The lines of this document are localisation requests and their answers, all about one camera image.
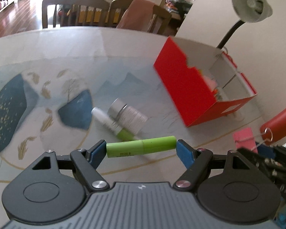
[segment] pink cloth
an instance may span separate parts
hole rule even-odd
[[[251,149],[256,147],[255,139],[252,137],[253,137],[253,132],[251,130],[251,127],[247,127],[243,130],[233,133],[233,138],[235,140],[237,149],[243,147],[251,151]]]
[[[116,28],[147,32],[153,17],[154,5],[150,0],[133,0]]]

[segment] white bottle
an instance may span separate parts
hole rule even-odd
[[[107,129],[112,131],[122,141],[139,140],[139,138],[133,136],[130,132],[121,127],[116,121],[112,120],[106,113],[99,108],[92,109],[91,114],[103,124]]]
[[[144,126],[148,117],[132,106],[128,106],[120,99],[116,99],[108,110],[108,114],[122,127],[137,135]]]

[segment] metal screw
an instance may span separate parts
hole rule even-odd
[[[94,188],[105,188],[106,186],[107,186],[107,183],[105,181],[101,181],[101,180],[94,181],[92,183],[92,187],[94,187]]]
[[[188,188],[189,186],[191,186],[191,183],[187,180],[180,180],[176,182],[176,186],[178,188]]]

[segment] blue gripper pad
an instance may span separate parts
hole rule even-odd
[[[103,161],[104,156],[107,154],[106,141],[100,144],[94,151],[92,151],[89,159],[90,165],[96,169]]]
[[[188,169],[191,165],[195,163],[194,154],[190,151],[182,142],[179,140],[176,144],[177,156],[180,158],[181,162]]]

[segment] silver bottle cap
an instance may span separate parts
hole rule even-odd
[[[108,110],[108,114],[113,118],[116,119],[119,116],[120,111],[126,107],[126,103],[121,101],[119,98],[116,99],[110,106]]]

